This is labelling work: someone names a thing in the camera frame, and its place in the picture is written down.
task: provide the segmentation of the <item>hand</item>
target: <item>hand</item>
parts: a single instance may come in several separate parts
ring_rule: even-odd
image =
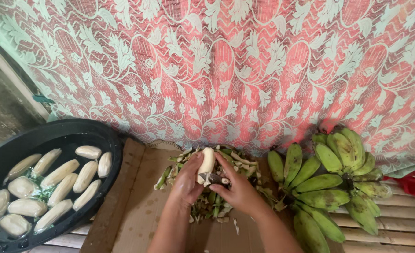
[[[220,194],[234,208],[251,217],[258,216],[263,208],[269,208],[244,175],[236,173],[221,154],[216,152],[215,158],[223,166],[226,177],[231,181],[231,190],[221,185],[210,185],[211,190]]]
[[[181,168],[171,188],[170,197],[185,207],[190,207],[203,192],[204,186],[197,182],[197,172],[203,163],[202,152],[194,153]]]

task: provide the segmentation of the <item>floral pattern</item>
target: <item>floral pattern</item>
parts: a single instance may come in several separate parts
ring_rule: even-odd
[[[255,156],[340,124],[415,169],[415,0],[0,0],[0,45],[58,118]]]

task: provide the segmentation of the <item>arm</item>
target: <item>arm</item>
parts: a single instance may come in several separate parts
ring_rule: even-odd
[[[148,253],[181,253],[185,249],[190,207],[204,187],[196,182],[203,154],[195,153],[181,168],[171,188]]]
[[[231,181],[231,190],[221,185],[210,185],[234,208],[253,217],[259,228],[262,243],[268,253],[302,253],[300,245],[287,226],[265,203],[248,180],[237,174],[231,165],[218,153],[217,161],[223,166],[227,178]]]

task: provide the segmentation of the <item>knife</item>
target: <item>knife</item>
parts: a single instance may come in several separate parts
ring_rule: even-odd
[[[210,184],[219,184],[223,185],[224,187],[231,186],[231,181],[227,179],[226,177],[221,177],[215,173],[200,173],[200,177],[202,177],[205,180],[204,187],[210,185]]]

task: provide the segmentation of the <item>black plastic tub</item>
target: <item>black plastic tub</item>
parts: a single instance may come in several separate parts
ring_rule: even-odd
[[[76,155],[75,149],[82,145],[96,146],[102,150],[102,153],[112,152],[112,169],[108,177],[101,178],[103,184],[95,197],[78,212],[73,209],[68,211],[54,223],[54,227],[40,234],[34,234],[33,232],[35,225],[33,218],[25,217],[33,225],[31,231],[21,239],[2,239],[0,241],[0,252],[15,253],[31,249],[61,234],[70,232],[83,222],[87,222],[103,203],[105,195],[118,175],[122,159],[122,146],[116,132],[101,122],[87,119],[69,119],[47,123],[16,135],[0,144],[0,190],[7,188],[7,185],[2,185],[2,182],[15,164],[31,154],[41,153],[44,155],[55,148],[61,148],[62,154],[45,176],[71,159],[79,161],[80,166],[74,172],[79,173],[82,166],[90,161],[88,158]],[[99,179],[98,175],[95,175],[92,181],[97,179]],[[80,193],[70,191],[66,198],[70,198],[74,202],[79,195]],[[11,194],[10,202],[15,199],[17,198]]]

